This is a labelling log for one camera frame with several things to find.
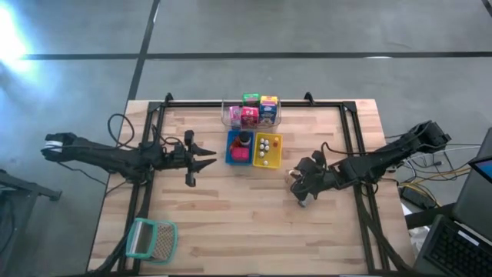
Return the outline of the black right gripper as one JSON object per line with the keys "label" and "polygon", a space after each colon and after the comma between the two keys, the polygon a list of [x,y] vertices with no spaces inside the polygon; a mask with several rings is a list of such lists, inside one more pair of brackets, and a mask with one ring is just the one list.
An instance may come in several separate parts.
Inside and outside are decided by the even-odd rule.
{"label": "black right gripper", "polygon": [[302,158],[288,175],[295,179],[290,191],[299,201],[304,201],[308,193],[317,199],[320,192],[336,188],[335,175],[327,168],[326,157],[319,150],[314,151],[310,158]]}

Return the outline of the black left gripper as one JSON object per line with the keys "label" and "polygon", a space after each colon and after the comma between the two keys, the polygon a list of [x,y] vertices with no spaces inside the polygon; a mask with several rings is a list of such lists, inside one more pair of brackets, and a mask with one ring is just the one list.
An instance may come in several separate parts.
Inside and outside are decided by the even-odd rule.
{"label": "black left gripper", "polygon": [[216,162],[217,159],[194,160],[193,153],[197,156],[215,155],[212,150],[203,149],[197,145],[193,145],[194,132],[187,130],[184,133],[184,140],[175,137],[167,137],[166,145],[172,145],[174,149],[166,155],[166,169],[187,169],[185,174],[185,184],[189,187],[196,186],[194,172],[200,172],[202,169]]}

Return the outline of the red patterned tin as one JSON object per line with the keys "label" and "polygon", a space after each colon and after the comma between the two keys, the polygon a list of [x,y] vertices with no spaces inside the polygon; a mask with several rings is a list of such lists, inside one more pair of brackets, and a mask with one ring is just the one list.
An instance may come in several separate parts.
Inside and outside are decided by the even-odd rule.
{"label": "red patterned tin", "polygon": [[231,150],[231,158],[234,162],[247,162],[250,158],[249,148],[234,147]]}

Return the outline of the pink cereal box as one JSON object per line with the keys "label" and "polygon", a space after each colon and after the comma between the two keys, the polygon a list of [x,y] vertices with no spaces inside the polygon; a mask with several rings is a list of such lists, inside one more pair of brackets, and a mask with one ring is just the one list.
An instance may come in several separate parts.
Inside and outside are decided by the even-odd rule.
{"label": "pink cereal box", "polygon": [[229,108],[230,125],[233,129],[241,127],[241,106],[235,105]]}

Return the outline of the orange-red sauce bottle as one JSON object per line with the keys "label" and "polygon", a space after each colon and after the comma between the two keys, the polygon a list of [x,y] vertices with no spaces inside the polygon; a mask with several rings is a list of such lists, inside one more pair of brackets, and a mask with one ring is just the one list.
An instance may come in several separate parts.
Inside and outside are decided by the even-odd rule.
{"label": "orange-red sauce bottle", "polygon": [[259,110],[257,107],[245,106],[241,110],[241,127],[255,128],[258,124]]}

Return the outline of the blue Frosted Flakes cereal box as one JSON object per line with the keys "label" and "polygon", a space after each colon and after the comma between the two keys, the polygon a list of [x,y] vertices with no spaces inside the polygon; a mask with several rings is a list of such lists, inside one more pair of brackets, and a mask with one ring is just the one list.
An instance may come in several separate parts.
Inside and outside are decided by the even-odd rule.
{"label": "blue Frosted Flakes cereal box", "polygon": [[260,104],[258,123],[260,125],[273,125],[275,123],[277,113],[278,113],[277,105]]}

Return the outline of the green cereal box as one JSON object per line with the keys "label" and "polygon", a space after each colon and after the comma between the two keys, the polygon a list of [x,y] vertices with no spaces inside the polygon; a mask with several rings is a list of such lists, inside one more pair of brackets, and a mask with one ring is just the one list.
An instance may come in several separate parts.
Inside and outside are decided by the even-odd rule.
{"label": "green cereal box", "polygon": [[243,106],[258,107],[261,103],[261,95],[259,93],[244,93],[241,100]]}

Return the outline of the blue plastic basket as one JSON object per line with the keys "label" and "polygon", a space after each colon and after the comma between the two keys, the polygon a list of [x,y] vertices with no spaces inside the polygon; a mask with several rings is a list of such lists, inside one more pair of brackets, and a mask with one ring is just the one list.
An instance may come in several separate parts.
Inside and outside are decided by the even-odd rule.
{"label": "blue plastic basket", "polygon": [[227,137],[227,143],[226,143],[226,153],[225,153],[225,162],[228,163],[229,165],[251,165],[252,160],[253,160],[253,146],[254,146],[254,133],[251,133],[251,144],[248,147],[250,151],[250,158],[247,162],[234,162],[231,158],[231,150],[229,149],[229,145],[231,144],[232,140],[236,135],[239,135],[241,131],[240,130],[229,130],[228,131],[228,137]]}

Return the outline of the yellow plastic basket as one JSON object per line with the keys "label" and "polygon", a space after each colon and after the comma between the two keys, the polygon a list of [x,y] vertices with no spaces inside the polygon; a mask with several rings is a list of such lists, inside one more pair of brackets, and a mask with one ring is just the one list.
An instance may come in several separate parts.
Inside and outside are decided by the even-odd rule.
{"label": "yellow plastic basket", "polygon": [[[278,147],[273,146],[274,138],[279,138]],[[260,145],[266,146],[264,143],[260,143],[260,139],[267,139],[269,141],[269,151],[260,149]],[[264,158],[259,156],[260,152],[264,152]],[[263,169],[279,169],[281,167],[282,160],[282,135],[277,133],[264,133],[257,132],[254,137],[254,151],[252,165],[254,167]],[[263,161],[268,161],[268,165],[264,166]]]}

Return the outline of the clear plastic bin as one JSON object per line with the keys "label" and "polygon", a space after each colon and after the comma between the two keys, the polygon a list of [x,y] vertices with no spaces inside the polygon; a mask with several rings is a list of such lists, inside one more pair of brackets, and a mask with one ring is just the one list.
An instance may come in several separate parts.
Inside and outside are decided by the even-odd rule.
{"label": "clear plastic bin", "polygon": [[[230,125],[229,108],[231,106],[235,106],[235,105],[241,106],[241,109],[243,108],[241,100],[222,99],[219,101],[219,107],[221,108],[221,122],[227,128],[233,129]],[[282,123],[282,107],[281,107],[280,101],[278,101],[277,106],[278,106],[278,113],[277,113],[275,123],[273,125],[260,125],[258,123],[255,128],[248,128],[248,129],[269,129],[269,128],[276,128],[277,126],[279,126]]]}

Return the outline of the teal box grater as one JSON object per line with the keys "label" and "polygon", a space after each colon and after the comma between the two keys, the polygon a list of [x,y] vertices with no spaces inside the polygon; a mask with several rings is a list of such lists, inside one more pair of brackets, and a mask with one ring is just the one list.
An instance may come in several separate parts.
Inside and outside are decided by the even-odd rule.
{"label": "teal box grater", "polygon": [[178,246],[178,227],[171,221],[136,218],[125,247],[131,259],[167,265],[174,258]]}

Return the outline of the black power adapter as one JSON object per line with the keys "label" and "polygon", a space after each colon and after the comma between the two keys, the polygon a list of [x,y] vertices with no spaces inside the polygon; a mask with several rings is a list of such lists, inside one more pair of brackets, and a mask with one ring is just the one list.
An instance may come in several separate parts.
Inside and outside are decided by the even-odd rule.
{"label": "black power adapter", "polygon": [[416,190],[408,187],[399,188],[400,197],[420,209],[426,209],[427,198]]}

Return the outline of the black operator desk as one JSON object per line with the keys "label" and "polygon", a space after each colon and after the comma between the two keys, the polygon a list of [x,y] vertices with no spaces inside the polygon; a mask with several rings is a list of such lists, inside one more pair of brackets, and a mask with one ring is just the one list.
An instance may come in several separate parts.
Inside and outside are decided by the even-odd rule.
{"label": "black operator desk", "polygon": [[407,224],[407,229],[415,229],[417,227],[424,227],[425,225],[436,224],[439,229],[444,229],[444,227],[447,227],[457,231],[461,228],[461,226],[454,221],[454,206],[455,203],[451,203],[438,208],[406,215],[405,221]]}

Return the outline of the white crumpled paper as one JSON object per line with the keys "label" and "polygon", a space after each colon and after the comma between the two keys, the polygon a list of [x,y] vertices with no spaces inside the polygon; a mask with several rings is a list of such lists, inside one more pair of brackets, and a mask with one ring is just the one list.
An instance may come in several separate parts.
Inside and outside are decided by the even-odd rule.
{"label": "white crumpled paper", "polygon": [[411,240],[412,249],[413,249],[415,256],[418,256],[420,250],[422,249],[422,246],[425,242],[425,239],[426,239],[429,231],[430,231],[430,228],[427,226],[417,227],[417,228],[408,230],[410,240]]}

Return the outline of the grey laptop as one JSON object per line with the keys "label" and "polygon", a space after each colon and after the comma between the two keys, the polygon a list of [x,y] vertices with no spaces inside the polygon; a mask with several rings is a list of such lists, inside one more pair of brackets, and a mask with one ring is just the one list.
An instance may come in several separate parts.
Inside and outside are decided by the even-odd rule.
{"label": "grey laptop", "polygon": [[492,244],[439,215],[430,227],[414,269],[442,277],[492,277]]}

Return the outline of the monitor with blue screen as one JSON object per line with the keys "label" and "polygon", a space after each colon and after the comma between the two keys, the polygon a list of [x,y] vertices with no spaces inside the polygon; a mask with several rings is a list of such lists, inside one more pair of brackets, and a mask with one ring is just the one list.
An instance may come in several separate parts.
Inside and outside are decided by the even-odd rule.
{"label": "monitor with blue screen", "polygon": [[474,231],[492,238],[492,127],[487,130],[470,167],[454,215]]}

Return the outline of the black aluminium rig frame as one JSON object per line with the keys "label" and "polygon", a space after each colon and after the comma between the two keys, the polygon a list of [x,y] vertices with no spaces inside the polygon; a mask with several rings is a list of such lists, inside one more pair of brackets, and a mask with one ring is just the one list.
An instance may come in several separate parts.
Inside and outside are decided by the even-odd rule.
{"label": "black aluminium rig frame", "polygon": [[360,226],[353,189],[322,192],[302,208],[290,192],[288,171],[321,143],[330,142],[329,162],[342,159],[347,145],[383,145],[372,100],[282,104],[284,139],[279,169],[232,166],[224,160],[227,130],[220,102],[132,101],[128,117],[142,132],[146,118],[162,122],[165,135],[191,129],[214,161],[185,184],[183,170],[155,174],[148,217],[178,226],[178,248],[167,265],[131,260],[140,275],[331,275],[360,274],[371,260],[381,267],[375,237]]}

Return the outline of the black desk frame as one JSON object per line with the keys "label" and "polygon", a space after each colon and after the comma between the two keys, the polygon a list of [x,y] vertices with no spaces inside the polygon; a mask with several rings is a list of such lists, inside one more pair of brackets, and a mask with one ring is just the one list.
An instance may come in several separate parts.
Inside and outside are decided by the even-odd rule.
{"label": "black desk frame", "polygon": [[39,196],[58,201],[61,190],[25,181],[0,169],[0,277],[6,276],[12,253],[20,244]]}

